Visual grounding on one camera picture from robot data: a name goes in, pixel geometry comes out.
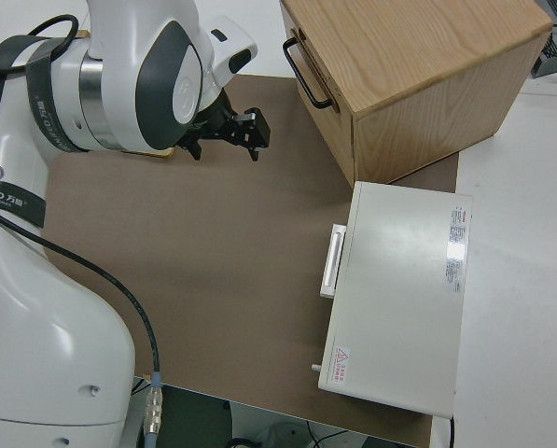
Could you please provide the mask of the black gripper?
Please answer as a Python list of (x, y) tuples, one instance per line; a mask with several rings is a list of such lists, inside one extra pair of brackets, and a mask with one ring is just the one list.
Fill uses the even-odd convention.
[(199, 161), (202, 157), (200, 139), (224, 140), (245, 147), (252, 161), (258, 161), (259, 152), (269, 146), (271, 129), (260, 109), (253, 107), (240, 115), (232, 108), (224, 89), (205, 109), (198, 112), (178, 146)]

